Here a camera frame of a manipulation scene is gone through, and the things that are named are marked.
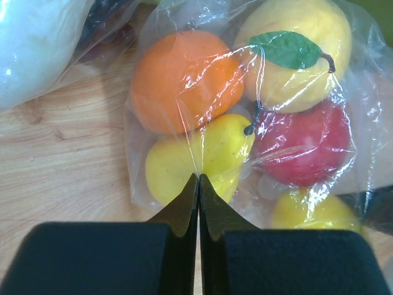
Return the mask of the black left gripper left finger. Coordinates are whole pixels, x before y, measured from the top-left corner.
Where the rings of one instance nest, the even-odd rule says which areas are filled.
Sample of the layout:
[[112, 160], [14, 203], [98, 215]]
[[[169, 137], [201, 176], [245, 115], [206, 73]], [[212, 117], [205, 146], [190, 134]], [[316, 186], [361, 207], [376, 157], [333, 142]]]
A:
[[23, 239], [2, 294], [192, 294], [198, 178], [144, 222], [45, 222]]

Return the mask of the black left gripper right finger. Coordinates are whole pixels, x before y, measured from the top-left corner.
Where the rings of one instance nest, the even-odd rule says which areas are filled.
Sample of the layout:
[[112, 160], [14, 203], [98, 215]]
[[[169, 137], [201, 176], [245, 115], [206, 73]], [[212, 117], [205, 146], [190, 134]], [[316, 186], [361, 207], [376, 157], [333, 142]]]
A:
[[370, 245], [348, 230], [259, 229], [201, 175], [204, 294], [389, 294]]

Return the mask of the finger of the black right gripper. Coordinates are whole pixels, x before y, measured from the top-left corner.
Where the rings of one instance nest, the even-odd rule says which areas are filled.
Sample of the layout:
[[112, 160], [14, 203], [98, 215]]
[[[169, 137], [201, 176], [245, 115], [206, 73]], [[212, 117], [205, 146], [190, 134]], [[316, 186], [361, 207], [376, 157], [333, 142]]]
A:
[[367, 227], [392, 236], [392, 185], [337, 195]]

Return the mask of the fake yellow lemon from bag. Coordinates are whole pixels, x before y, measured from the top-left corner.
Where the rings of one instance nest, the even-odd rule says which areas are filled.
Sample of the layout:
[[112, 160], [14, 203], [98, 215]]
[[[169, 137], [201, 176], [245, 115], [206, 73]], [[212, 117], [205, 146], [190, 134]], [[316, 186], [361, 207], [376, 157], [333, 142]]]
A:
[[274, 229], [340, 229], [358, 234], [363, 231], [355, 212], [336, 195], [321, 195], [309, 189], [283, 193], [270, 224]]

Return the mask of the fake red peach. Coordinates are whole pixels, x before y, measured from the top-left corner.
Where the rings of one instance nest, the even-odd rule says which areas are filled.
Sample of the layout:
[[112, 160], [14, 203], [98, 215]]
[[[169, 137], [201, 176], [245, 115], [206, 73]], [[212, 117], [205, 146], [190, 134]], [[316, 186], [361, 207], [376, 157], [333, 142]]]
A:
[[324, 100], [303, 112], [263, 111], [253, 156], [276, 181], [300, 187], [324, 181], [342, 167], [350, 146], [345, 111]]

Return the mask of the clear zip bag with fruit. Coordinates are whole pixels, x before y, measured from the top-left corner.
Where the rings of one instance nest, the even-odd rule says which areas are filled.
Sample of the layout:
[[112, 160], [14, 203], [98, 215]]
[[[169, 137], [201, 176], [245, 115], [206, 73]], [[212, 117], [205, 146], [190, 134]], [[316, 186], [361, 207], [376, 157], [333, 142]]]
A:
[[261, 228], [392, 233], [392, 2], [162, 1], [125, 105], [131, 201], [192, 175]]

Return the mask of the fake yellow peach with leaf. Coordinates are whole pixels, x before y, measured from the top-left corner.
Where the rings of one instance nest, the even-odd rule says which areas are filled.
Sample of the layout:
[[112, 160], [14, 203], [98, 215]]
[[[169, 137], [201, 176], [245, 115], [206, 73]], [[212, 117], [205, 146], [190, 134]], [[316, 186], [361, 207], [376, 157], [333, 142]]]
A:
[[352, 32], [332, 1], [265, 1], [247, 17], [234, 47], [248, 99], [281, 113], [302, 112], [342, 80]]

